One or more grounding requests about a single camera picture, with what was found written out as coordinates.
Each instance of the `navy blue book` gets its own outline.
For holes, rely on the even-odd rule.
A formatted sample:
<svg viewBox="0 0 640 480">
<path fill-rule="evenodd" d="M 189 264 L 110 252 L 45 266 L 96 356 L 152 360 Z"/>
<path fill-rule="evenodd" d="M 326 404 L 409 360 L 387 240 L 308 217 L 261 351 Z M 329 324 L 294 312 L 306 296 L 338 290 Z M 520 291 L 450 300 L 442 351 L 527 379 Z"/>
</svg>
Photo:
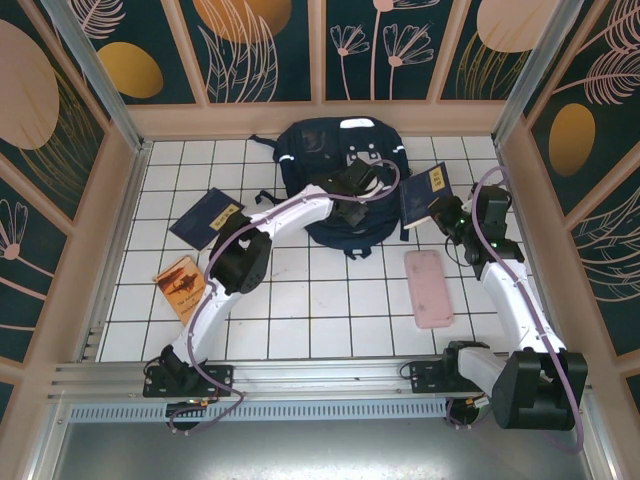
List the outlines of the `navy blue book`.
<svg viewBox="0 0 640 480">
<path fill-rule="evenodd" d="M 244 206 L 229 195 L 212 188 L 171 225 L 169 231 L 196 250 L 204 250 L 218 236 L 227 219 L 243 209 Z"/>
<path fill-rule="evenodd" d="M 400 182 L 404 228 L 408 230 L 426 221 L 431 204 L 440 197 L 450 196 L 453 196 L 453 191 L 444 163 Z"/>
</svg>

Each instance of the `white tile floor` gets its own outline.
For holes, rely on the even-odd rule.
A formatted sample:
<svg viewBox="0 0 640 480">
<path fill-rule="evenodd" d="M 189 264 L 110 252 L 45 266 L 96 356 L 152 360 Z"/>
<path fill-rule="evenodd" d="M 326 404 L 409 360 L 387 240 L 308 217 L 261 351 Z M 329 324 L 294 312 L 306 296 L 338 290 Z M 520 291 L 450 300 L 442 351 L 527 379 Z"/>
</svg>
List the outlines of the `white tile floor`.
<svg viewBox="0 0 640 480">
<path fill-rule="evenodd" d="M 404 144 L 415 173 L 444 161 L 461 198 L 497 165 L 488 137 L 407 137 Z M 177 337 L 182 325 L 151 279 L 183 255 L 204 270 L 209 252 L 190 249 L 167 231 L 169 225 L 209 187 L 241 201 L 248 214 L 269 208 L 255 205 L 260 189 L 285 196 L 271 154 L 270 148 L 244 140 L 154 144 L 98 361 L 147 360 Z M 507 221 L 508 234 L 520 241 L 515 216 L 510 213 Z M 235 306 L 209 358 L 424 355 L 442 352 L 456 339 L 477 339 L 505 351 L 491 300 L 471 278 L 471 268 L 447 257 L 444 240 L 427 222 L 411 231 L 409 243 L 401 242 L 396 231 L 369 258 L 352 261 L 318 246 L 305 231 L 292 235 L 276 245 L 265 282 Z M 441 254 L 455 312 L 451 327 L 421 330 L 415 325 L 404 255 L 416 249 Z M 461 258 L 461 247 L 450 250 Z"/>
</svg>

